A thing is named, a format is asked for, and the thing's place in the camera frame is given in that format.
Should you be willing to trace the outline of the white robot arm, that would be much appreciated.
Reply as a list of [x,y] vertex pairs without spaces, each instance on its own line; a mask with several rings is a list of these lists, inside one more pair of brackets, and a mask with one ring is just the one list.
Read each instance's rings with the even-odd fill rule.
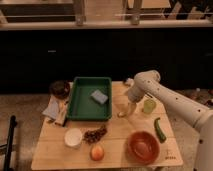
[[156,70],[137,73],[127,91],[129,101],[138,103],[149,93],[172,109],[200,134],[193,171],[213,171],[213,109],[166,88],[160,79]]

